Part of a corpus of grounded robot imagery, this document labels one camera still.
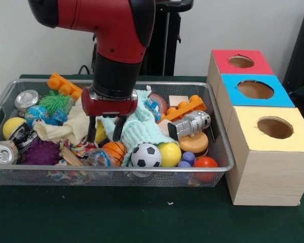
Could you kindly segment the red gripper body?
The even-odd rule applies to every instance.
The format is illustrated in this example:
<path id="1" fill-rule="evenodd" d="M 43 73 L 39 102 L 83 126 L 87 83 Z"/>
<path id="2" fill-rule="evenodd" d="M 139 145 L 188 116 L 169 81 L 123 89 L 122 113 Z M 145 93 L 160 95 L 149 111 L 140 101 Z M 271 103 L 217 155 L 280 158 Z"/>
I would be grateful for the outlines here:
<path id="1" fill-rule="evenodd" d="M 129 116 L 137 107 L 138 94 L 133 90 L 129 98 L 115 100 L 100 96 L 92 87 L 84 87 L 82 92 L 82 107 L 87 116 Z"/>

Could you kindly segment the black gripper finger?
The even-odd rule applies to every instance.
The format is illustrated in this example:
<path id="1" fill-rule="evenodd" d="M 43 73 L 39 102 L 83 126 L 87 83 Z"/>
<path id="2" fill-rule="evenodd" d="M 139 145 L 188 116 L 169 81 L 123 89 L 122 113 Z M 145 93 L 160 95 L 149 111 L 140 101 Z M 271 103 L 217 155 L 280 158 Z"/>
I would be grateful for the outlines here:
<path id="1" fill-rule="evenodd" d="M 87 141 L 88 142 L 94 142 L 96 136 L 96 117 L 90 116 L 89 117 L 89 128 L 88 128 L 88 134 L 87 134 Z"/>
<path id="2" fill-rule="evenodd" d="M 112 137 L 112 140 L 113 141 L 119 141 L 120 138 L 121 138 L 121 134 L 122 134 L 122 131 L 123 131 L 123 127 L 124 127 L 124 124 L 127 120 L 127 117 L 126 116 L 119 116 L 115 122 L 115 129 L 114 129 L 114 132 L 113 132 L 113 137 Z"/>

